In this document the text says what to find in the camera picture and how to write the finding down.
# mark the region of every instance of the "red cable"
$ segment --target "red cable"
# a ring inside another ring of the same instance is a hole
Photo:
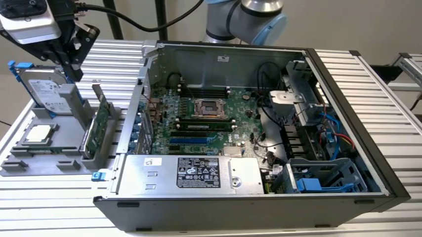
[[[354,143],[354,141],[350,139],[350,137],[348,137],[345,134],[340,134],[340,133],[336,133],[334,135],[336,135],[336,136],[341,136],[341,137],[344,137],[345,139],[348,139],[348,141],[350,141],[350,143],[352,143],[353,149],[356,148],[356,143]]]

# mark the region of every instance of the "black cable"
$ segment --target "black cable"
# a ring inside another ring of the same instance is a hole
[[[418,103],[420,103],[420,100],[417,100],[417,101],[414,102],[414,105],[412,105],[410,111],[414,110],[414,108],[417,107]]]
[[[167,22],[165,25],[161,25],[161,26],[154,27],[154,28],[147,28],[147,27],[139,25],[130,17],[123,15],[121,12],[118,12],[118,11],[110,9],[110,8],[106,8],[103,6],[91,5],[91,4],[86,4],[86,3],[78,3],[78,10],[79,11],[93,10],[93,11],[105,12],[105,13],[107,13],[110,15],[114,15],[114,16],[122,18],[131,25],[134,25],[139,30],[146,31],[146,32],[157,32],[157,31],[173,26],[179,21],[182,21],[198,9],[198,7],[203,4],[203,2],[205,2],[205,0],[199,0],[198,3],[195,4],[195,6],[182,16],[179,16],[173,21]]]
[[[258,100],[257,100],[257,108],[258,108],[258,101],[260,101],[261,99],[264,99],[264,98],[265,98],[264,96],[261,96],[261,97],[258,98]],[[264,106],[262,106],[262,110],[264,110],[265,115],[269,117],[269,119],[280,126],[280,128],[284,128],[284,126],[278,123],[278,121],[276,121],[276,119],[272,118],[272,116],[270,116],[270,114],[266,112]]]
[[[7,125],[7,126],[11,126],[11,127],[13,127],[13,124],[10,124],[8,122],[4,122],[4,121],[2,121],[2,120],[0,120],[0,123],[3,123],[4,125]]]
[[[264,146],[262,144],[258,143],[258,141],[260,141],[260,139],[261,139],[262,136],[264,136],[264,133],[260,135],[260,137],[257,138],[257,141],[256,141],[256,145],[258,145],[260,147],[262,147],[262,148],[270,148],[270,147],[276,147],[276,146],[278,146],[278,145],[284,145],[284,143],[281,142],[281,143],[277,143],[277,144],[274,144],[274,145],[272,145],[272,146]]]
[[[182,74],[181,73],[178,73],[178,72],[170,73],[169,76],[167,76],[167,80],[166,80],[166,88],[169,87],[170,78],[171,78],[173,75],[178,75],[182,78]]]
[[[324,148],[322,148],[322,146],[321,146],[321,144],[320,144],[320,142],[318,142],[318,139],[320,139],[318,135],[320,135],[322,132],[325,132],[324,129],[320,130],[320,131],[314,134],[314,143],[316,143],[316,146],[317,146],[318,154],[322,153],[324,159],[325,159],[325,160],[329,160],[329,159],[328,159],[328,156],[326,156],[326,154],[325,154]]]
[[[277,63],[274,63],[274,62],[265,62],[265,63],[262,63],[260,65],[258,70],[257,70],[257,89],[258,89],[258,93],[260,93],[260,88],[261,88],[260,80],[261,80],[261,76],[264,75],[264,74],[261,74],[261,71],[262,71],[264,66],[268,65],[268,64],[274,65],[277,67],[280,75],[282,74],[282,69],[281,69],[281,67],[278,66]]]

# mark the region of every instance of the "metal frame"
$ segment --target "metal frame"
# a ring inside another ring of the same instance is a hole
[[[158,44],[158,47],[166,47],[167,45],[175,45],[174,42],[161,42]],[[187,43],[187,42],[181,42],[177,44],[178,46],[203,46],[203,47],[213,47],[213,48],[253,48],[258,50],[281,50],[281,51],[294,51],[294,52],[302,52],[304,56],[310,63],[310,66],[313,67],[313,71],[316,72],[318,82],[325,90],[325,92],[329,95],[329,101],[334,108],[337,109],[338,116],[344,122],[345,128],[352,136],[352,139],[354,140],[357,144],[358,151],[361,153],[361,156],[364,160],[370,162],[374,166],[374,169],[369,166],[369,171],[376,179],[376,182],[381,188],[381,193],[366,193],[366,194],[298,194],[298,195],[237,195],[230,196],[230,195],[190,195],[190,196],[182,196],[182,195],[169,195],[169,196],[154,196],[154,195],[130,195],[130,194],[123,194],[123,195],[115,195],[118,193],[118,189],[114,191],[117,192],[115,194],[110,194],[106,196],[98,196],[95,197],[95,205],[97,207],[102,210],[102,212],[107,215],[107,217],[115,222],[115,224],[119,225],[119,228],[122,228],[126,231],[133,231],[134,226],[137,226],[137,223],[134,221],[137,220],[146,220],[146,217],[143,216],[143,213],[137,211],[137,208],[139,205],[143,206],[146,210],[150,210],[153,208],[154,203],[159,203],[157,205],[157,212],[155,213],[162,213],[163,212],[163,206],[170,208],[171,206],[185,206],[185,202],[191,201],[193,199],[201,200],[209,205],[211,205],[210,201],[215,201],[215,204],[213,204],[215,210],[229,210],[233,208],[233,206],[229,208],[229,203],[230,201],[237,200],[238,202],[242,201],[252,201],[254,203],[258,203],[261,208],[270,208],[272,205],[276,205],[277,201],[282,201],[288,205],[284,205],[284,208],[289,210],[289,213],[293,213],[292,208],[293,206],[296,208],[300,208],[294,203],[296,201],[300,200],[306,200],[304,203],[313,203],[313,206],[324,206],[325,201],[330,201],[333,205],[340,205],[338,208],[344,207],[346,208],[348,205],[342,206],[338,201],[344,201],[345,203],[350,202],[353,199],[356,204],[365,204],[365,207],[370,207],[370,209],[365,209],[364,206],[360,206],[361,210],[366,211],[385,211],[394,207],[397,204],[405,202],[410,196],[409,193],[401,184],[400,179],[397,178],[394,171],[392,167],[389,166],[389,163],[381,153],[381,150],[364,126],[364,123],[361,119],[358,118],[354,109],[346,99],[346,96],[344,95],[344,92],[341,88],[337,85],[337,82],[332,76],[332,73],[329,72],[329,69],[325,65],[325,63],[321,60],[320,55],[317,54],[317,51],[314,49],[309,48],[284,48],[284,47],[257,47],[257,46],[246,46],[246,47],[240,47],[238,45],[215,45],[215,44],[209,44],[209,43]],[[121,173],[125,172],[125,166],[119,168]],[[121,182],[121,177],[113,177],[114,181],[111,182],[111,186],[117,187],[119,184],[117,182]],[[199,208],[201,209],[201,204],[199,202],[194,202],[190,204],[191,208]],[[175,209],[169,209],[169,217],[178,218],[174,216]],[[123,216],[131,216],[131,222],[122,222]],[[349,215],[342,215],[342,218],[352,218]],[[230,218],[238,218],[236,214],[228,214],[225,217],[221,218],[218,221],[219,227],[228,228],[228,226],[224,224],[225,221],[229,221]],[[150,215],[150,219],[153,220],[157,217],[154,215]],[[338,225],[338,221],[342,220],[342,218],[338,216],[337,220],[326,220],[329,223]],[[233,224],[233,228],[248,228],[249,226],[245,226],[245,223],[252,224],[252,219],[244,220],[246,222]],[[264,227],[262,219],[254,219],[254,223],[257,224],[258,227]],[[273,221],[266,219],[266,224],[270,227],[281,226],[281,224],[274,223]],[[155,230],[165,230],[167,227],[166,225],[163,226],[157,226],[157,222],[149,222],[146,223],[146,228],[154,228]],[[197,223],[197,227],[190,226],[191,228],[201,229],[205,226]]]

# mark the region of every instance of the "warning label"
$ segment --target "warning label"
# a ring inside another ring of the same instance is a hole
[[[179,188],[221,188],[218,158],[179,158]]]

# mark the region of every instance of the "cable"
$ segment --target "cable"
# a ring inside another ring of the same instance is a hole
[[[348,141],[346,138],[341,137],[341,139],[352,146],[352,143],[350,143],[350,141]]]
[[[332,120],[333,122],[336,122],[337,125],[337,131],[341,130],[341,121],[337,120],[332,115],[324,114],[321,113],[320,115],[325,116],[325,118],[328,118],[329,120]]]
[[[8,122],[4,122],[4,121],[0,120],[0,123],[3,123],[4,125],[13,127],[13,124],[10,124]]]
[[[296,123],[296,121],[297,121],[300,115],[301,115],[309,108],[310,108],[310,106],[308,105],[306,108],[300,111],[300,113],[297,114],[297,116],[296,116],[294,119],[292,120],[292,123],[293,123],[293,124]]]
[[[166,80],[166,87],[169,87],[170,78],[171,78],[173,75],[178,75],[182,78],[182,74],[181,73],[178,73],[178,72],[170,73],[169,76],[167,76],[167,80]]]
[[[265,96],[261,96],[261,97],[258,98],[258,100],[257,100],[257,108],[258,108],[258,102],[260,102],[260,100],[264,99],[264,98],[266,98],[266,97],[265,97]],[[268,113],[268,111],[265,110],[265,107],[264,107],[264,106],[262,106],[262,110],[264,110],[265,115],[269,117],[269,119],[280,126],[280,128],[284,128],[284,126],[278,123],[278,121],[277,121],[274,118],[272,118],[272,116],[270,116],[270,114]]]
[[[262,64],[260,65],[258,70],[257,70],[257,89],[258,89],[258,93],[260,93],[260,91],[261,91],[261,87],[260,87],[260,86],[261,86],[261,85],[260,85],[261,76],[262,76],[262,75],[266,75],[266,76],[268,76],[268,79],[270,79],[270,76],[269,76],[268,73],[265,73],[265,74],[261,73],[264,66],[268,65],[268,64],[272,64],[272,65],[274,65],[274,66],[277,67],[280,76],[281,76],[281,74],[282,74],[282,69],[281,69],[281,67],[278,66],[278,64],[276,64],[274,62],[265,62],[265,63],[262,63]]]
[[[161,25],[161,26],[158,26],[155,28],[147,28],[147,27],[139,25],[130,17],[127,17],[121,12],[118,12],[118,11],[115,11],[115,10],[107,8],[107,7],[98,6],[98,5],[91,5],[91,4],[86,4],[86,3],[78,3],[77,7],[78,7],[79,11],[93,10],[93,11],[105,12],[105,13],[107,13],[110,15],[114,15],[114,16],[119,17],[125,21],[127,21],[139,30],[146,31],[146,32],[157,32],[157,31],[173,26],[179,21],[182,21],[198,9],[198,7],[203,4],[203,2],[205,2],[205,0],[199,0],[198,3],[195,4],[195,6],[182,16],[179,16],[177,19],[174,19],[173,21],[167,22],[165,25]]]
[[[258,136],[257,141],[256,141],[256,145],[258,145],[258,146],[262,147],[262,148],[270,148],[270,147],[276,147],[276,146],[278,146],[278,145],[284,145],[282,142],[281,142],[281,143],[277,143],[277,144],[274,144],[274,145],[272,145],[272,146],[264,146],[262,144],[260,144],[260,143],[258,143],[258,140],[261,139],[261,137],[264,136],[264,134],[265,134],[265,133],[262,133],[262,134]]]
[[[322,145],[318,143],[318,135],[320,135],[321,133],[324,133],[324,132],[325,132],[325,130],[322,129],[322,130],[320,130],[320,131],[314,134],[314,143],[316,143],[316,146],[317,146],[318,153],[321,153],[324,159],[328,160],[328,156],[326,156],[326,154],[325,154]]]
[[[149,100],[149,102],[153,104],[154,109],[158,111],[157,105],[153,103],[151,99],[150,99],[146,95],[143,95],[143,96],[145,96],[145,98]]]
[[[354,143],[354,141],[352,140],[350,137],[348,137],[345,134],[340,134],[340,133],[334,133],[334,135],[348,139],[349,142],[352,143],[353,149],[356,148],[356,143]]]
[[[417,100],[417,101],[414,102],[414,105],[412,105],[410,111],[414,110],[414,108],[417,107],[418,103],[420,103],[420,100]]]

